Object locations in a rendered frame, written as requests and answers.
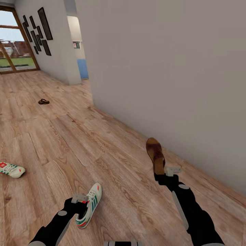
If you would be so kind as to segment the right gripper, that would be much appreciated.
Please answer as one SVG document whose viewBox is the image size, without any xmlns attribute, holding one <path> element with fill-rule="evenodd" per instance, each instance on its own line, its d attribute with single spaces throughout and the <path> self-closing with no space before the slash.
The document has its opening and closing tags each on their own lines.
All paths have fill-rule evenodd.
<svg viewBox="0 0 246 246">
<path fill-rule="evenodd" d="M 154 173 L 155 180 L 158 181 L 159 185 L 166 185 L 168 187 L 168 184 L 171 180 L 176 180 L 179 182 L 179 176 L 178 175 L 173 175 L 173 177 L 166 176 L 164 175 L 157 175 Z M 169 187 L 168 187 L 169 189 Z"/>
</svg>

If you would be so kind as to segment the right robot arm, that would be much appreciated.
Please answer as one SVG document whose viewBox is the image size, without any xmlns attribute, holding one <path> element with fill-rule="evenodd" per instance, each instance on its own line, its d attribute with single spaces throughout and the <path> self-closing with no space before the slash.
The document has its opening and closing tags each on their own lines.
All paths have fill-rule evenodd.
<svg viewBox="0 0 246 246">
<path fill-rule="evenodd" d="M 225 246 L 215 231 L 214 223 L 209 214 L 196 203 L 190 187 L 179 182 L 180 167 L 167 167 L 164 175 L 154 173 L 159 185 L 166 185 L 172 192 L 173 200 L 181 216 L 188 234 L 191 235 L 194 246 Z"/>
</svg>

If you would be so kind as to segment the gym shoe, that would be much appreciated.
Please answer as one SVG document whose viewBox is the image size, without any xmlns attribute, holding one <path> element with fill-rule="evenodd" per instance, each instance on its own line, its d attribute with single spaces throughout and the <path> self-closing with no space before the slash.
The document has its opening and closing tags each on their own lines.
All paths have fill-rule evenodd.
<svg viewBox="0 0 246 246">
<path fill-rule="evenodd" d="M 0 173 L 8 174 L 13 178 L 20 178 L 24 173 L 25 169 L 14 164 L 9 164 L 6 162 L 0 162 Z"/>
<path fill-rule="evenodd" d="M 87 196 L 89 197 L 86 210 L 83 210 L 82 214 L 76 215 L 76 224 L 79 229 L 84 229 L 88 226 L 93 213 L 100 202 L 102 195 L 102 188 L 100 183 L 95 183 Z"/>
</svg>

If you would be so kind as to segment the sandal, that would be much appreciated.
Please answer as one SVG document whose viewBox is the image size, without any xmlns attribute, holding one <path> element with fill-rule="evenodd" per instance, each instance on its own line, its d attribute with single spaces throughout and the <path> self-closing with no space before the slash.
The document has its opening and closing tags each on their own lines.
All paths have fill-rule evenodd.
<svg viewBox="0 0 246 246">
<path fill-rule="evenodd" d="M 164 175 L 165 159 L 160 143 L 155 138 L 149 138 L 146 150 L 153 163 L 153 172 L 157 175 Z"/>
<path fill-rule="evenodd" d="M 43 99 L 41 99 L 40 101 L 38 101 L 38 103 L 39 104 L 49 104 L 50 102 L 49 101 L 47 101 L 47 100 L 43 100 Z"/>
</svg>

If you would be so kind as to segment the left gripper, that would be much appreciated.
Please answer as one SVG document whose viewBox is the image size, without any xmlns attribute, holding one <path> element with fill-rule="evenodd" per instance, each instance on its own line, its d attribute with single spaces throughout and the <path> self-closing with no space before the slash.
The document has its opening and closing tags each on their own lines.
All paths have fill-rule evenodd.
<svg viewBox="0 0 246 246">
<path fill-rule="evenodd" d="M 69 198 L 69 199 L 65 200 L 64 208 L 72 207 L 74 210 L 74 214 L 76 214 L 76 213 L 82 214 L 83 210 L 86 210 L 87 203 L 88 203 L 88 201 L 85 203 L 78 201 L 78 203 L 74 204 L 74 203 L 71 203 L 71 198 Z"/>
</svg>

